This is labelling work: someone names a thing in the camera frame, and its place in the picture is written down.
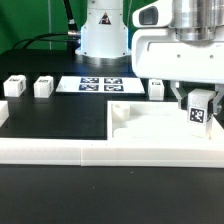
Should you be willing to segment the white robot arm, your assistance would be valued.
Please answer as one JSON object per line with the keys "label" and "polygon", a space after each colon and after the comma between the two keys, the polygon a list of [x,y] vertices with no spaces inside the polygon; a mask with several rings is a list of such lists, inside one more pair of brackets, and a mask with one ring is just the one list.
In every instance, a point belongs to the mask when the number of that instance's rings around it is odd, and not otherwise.
{"label": "white robot arm", "polygon": [[94,64],[129,56],[136,76],[168,80],[179,100],[190,97],[182,82],[213,84],[215,98],[206,108],[218,114],[224,98],[224,0],[155,0],[132,14],[132,37],[122,12],[123,0],[87,0],[76,53]]}

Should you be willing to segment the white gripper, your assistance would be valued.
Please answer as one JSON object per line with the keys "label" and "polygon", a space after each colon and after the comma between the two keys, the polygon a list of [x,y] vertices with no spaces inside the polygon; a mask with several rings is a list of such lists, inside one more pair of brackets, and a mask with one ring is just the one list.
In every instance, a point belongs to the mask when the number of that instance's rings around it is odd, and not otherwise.
{"label": "white gripper", "polygon": [[174,80],[178,108],[187,109],[186,82],[216,84],[208,113],[224,99],[224,0],[156,0],[136,10],[132,69],[141,78]]}

